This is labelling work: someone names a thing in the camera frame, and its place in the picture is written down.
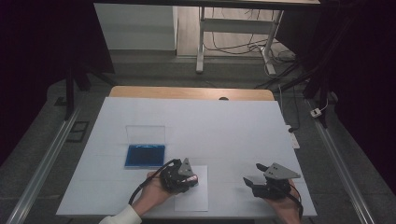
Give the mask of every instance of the wooden floor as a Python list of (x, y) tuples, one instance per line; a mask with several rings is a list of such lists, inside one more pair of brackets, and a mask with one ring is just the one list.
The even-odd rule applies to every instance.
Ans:
[[(260, 20), (270, 21), (273, 17), (273, 10), (258, 9), (239, 9), (239, 8), (221, 8), (207, 7), (205, 9), (206, 18), (216, 19), (235, 19), (235, 20)], [(177, 30), (177, 56), (196, 56), (199, 41), (199, 8), (198, 7), (178, 7), (178, 30)], [(204, 34), (204, 55), (205, 56), (238, 56), (238, 57), (261, 57), (257, 49), (249, 52), (250, 46), (262, 45), (266, 43), (267, 35), (251, 34), (226, 34), (211, 33)], [(282, 44), (275, 43), (272, 46), (275, 56), (280, 51), (285, 51)], [(240, 48), (224, 49), (228, 52), (222, 52), (214, 49), (229, 48), (234, 46), (245, 45)]]

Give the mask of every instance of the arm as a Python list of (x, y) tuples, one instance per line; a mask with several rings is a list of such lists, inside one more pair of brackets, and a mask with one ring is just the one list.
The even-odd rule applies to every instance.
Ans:
[(154, 177), (143, 189), (140, 197), (114, 217), (105, 217), (100, 224), (140, 224), (141, 217), (151, 208), (165, 202), (172, 194), (163, 189), (160, 179)]
[[(290, 184), (294, 186), (293, 181), (289, 180)], [(290, 194), (296, 198), (298, 198), (298, 193), (294, 188), (291, 188)], [(269, 200), (264, 199), (268, 202), (275, 210), (277, 216), (285, 223), (285, 224), (300, 224), (300, 218), (298, 213), (297, 204), (292, 201), (290, 198), (284, 198), (280, 200)]]

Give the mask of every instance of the person's left hand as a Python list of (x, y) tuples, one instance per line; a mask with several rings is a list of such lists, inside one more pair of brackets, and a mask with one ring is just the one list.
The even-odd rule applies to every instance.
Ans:
[[(150, 177), (153, 174), (154, 172), (149, 172), (147, 177)], [(143, 187), (139, 199), (132, 203), (132, 208), (140, 217), (142, 217), (151, 208), (162, 204), (172, 195), (173, 194), (163, 188), (160, 178), (155, 176), (145, 187)]]

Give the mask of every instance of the wall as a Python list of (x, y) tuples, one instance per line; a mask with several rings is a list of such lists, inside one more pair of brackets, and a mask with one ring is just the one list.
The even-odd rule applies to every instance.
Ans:
[(94, 5), (108, 49), (177, 48), (177, 7)]

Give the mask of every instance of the desk leg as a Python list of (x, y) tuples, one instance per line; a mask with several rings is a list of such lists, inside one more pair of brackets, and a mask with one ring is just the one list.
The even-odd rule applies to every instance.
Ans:
[(201, 74), (204, 72), (204, 26), (205, 26), (205, 8), (200, 7), (201, 19), (199, 21), (199, 43), (197, 53), (197, 67), (196, 73)]
[(268, 34), (267, 44), (265, 45), (265, 48), (262, 48), (262, 57), (264, 58), (265, 66), (267, 68), (268, 75), (270, 75), (270, 76), (275, 75), (276, 71), (275, 71), (273, 64), (271, 63), (271, 58), (270, 58), (269, 52), (270, 52), (272, 43), (274, 41), (277, 27), (279, 26), (279, 22), (280, 22), (280, 18), (282, 17), (282, 14), (283, 14), (283, 10), (277, 12), (277, 15), (276, 15), (275, 20), (271, 27), (271, 31)]

